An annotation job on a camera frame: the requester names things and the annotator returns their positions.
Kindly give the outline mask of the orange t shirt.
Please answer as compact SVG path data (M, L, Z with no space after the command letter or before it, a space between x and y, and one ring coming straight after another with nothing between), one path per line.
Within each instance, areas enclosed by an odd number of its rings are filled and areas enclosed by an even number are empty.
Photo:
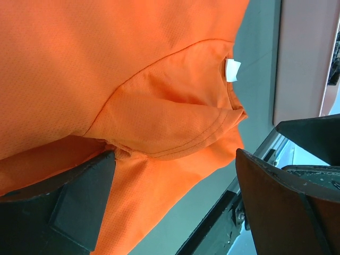
M94 254L128 254L242 147L248 1L1 1L1 194L113 151Z

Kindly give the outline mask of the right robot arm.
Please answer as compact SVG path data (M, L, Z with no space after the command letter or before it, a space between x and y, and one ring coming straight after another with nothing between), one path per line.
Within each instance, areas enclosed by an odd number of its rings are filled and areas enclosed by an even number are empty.
M276 131L327 165L287 165L284 171L339 191L339 114L282 121Z

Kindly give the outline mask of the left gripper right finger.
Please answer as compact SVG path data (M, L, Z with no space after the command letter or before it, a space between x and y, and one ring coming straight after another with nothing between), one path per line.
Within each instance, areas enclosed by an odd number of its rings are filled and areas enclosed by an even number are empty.
M339 191L236 151L236 172L257 254L339 254Z

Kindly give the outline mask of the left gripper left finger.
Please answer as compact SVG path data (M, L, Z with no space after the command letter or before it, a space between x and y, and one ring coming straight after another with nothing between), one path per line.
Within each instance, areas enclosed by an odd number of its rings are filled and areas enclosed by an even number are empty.
M114 172L104 152L64 173L1 196L1 254L90 254Z

